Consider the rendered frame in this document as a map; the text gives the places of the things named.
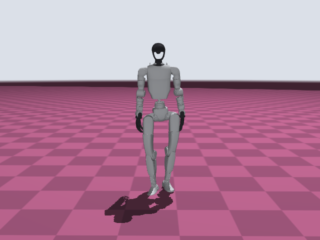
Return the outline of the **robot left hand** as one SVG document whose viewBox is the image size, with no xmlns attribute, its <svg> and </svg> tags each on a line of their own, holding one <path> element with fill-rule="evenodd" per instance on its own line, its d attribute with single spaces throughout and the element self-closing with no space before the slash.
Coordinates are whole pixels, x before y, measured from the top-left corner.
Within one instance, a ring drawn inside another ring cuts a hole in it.
<svg viewBox="0 0 320 240">
<path fill-rule="evenodd" d="M 183 128 L 183 125 L 184 125 L 184 117 L 185 117 L 185 115 L 184 115 L 183 111 L 180 112 L 179 117 L 180 117 L 179 132 L 180 132 L 182 130 L 182 128 Z"/>
</svg>

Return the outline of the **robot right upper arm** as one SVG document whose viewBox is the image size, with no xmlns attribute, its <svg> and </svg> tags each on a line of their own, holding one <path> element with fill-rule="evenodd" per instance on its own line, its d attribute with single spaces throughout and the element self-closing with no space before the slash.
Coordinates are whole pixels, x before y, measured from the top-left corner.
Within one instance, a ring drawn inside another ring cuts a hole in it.
<svg viewBox="0 0 320 240">
<path fill-rule="evenodd" d="M 137 97 L 145 97 L 146 91 L 144 90 L 145 87 L 145 78 L 144 76 L 147 74 L 147 69 L 148 67 L 142 67 L 138 70 L 138 75 L 137 75 Z"/>
</svg>

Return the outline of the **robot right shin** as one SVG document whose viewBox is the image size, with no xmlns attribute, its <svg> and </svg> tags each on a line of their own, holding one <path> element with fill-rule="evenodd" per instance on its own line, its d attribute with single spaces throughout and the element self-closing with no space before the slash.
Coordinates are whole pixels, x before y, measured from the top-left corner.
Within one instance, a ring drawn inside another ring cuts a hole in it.
<svg viewBox="0 0 320 240">
<path fill-rule="evenodd" d="M 157 171 L 157 160 L 152 160 L 149 155 L 146 156 L 146 167 L 147 172 L 150 176 L 151 186 L 157 187 L 156 182 L 156 171 Z"/>
</svg>

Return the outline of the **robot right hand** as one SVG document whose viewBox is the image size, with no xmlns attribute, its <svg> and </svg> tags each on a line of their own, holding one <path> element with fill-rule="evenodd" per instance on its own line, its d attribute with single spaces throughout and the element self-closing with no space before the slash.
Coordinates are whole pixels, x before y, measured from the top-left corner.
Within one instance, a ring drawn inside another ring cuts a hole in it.
<svg viewBox="0 0 320 240">
<path fill-rule="evenodd" d="M 142 125 L 141 125 L 141 119 L 142 119 L 142 113 L 141 112 L 139 112 L 138 113 L 138 117 L 137 116 L 135 116 L 135 118 L 136 118 L 136 128 L 137 128 L 137 130 L 139 131 L 139 132 L 141 132 L 141 133 L 143 133 L 143 127 L 142 127 Z M 141 130 L 142 129 L 142 130 Z"/>
</svg>

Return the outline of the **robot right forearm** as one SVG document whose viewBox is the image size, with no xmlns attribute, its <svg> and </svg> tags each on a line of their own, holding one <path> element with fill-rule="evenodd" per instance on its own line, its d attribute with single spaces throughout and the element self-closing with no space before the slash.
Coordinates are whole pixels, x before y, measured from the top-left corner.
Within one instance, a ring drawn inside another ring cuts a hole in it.
<svg viewBox="0 0 320 240">
<path fill-rule="evenodd" d="M 137 97 L 137 91 L 136 91 L 136 112 L 135 112 L 135 115 L 138 117 L 138 113 L 142 113 L 142 115 L 143 115 L 143 101 L 144 101 L 144 99 L 142 97 Z"/>
</svg>

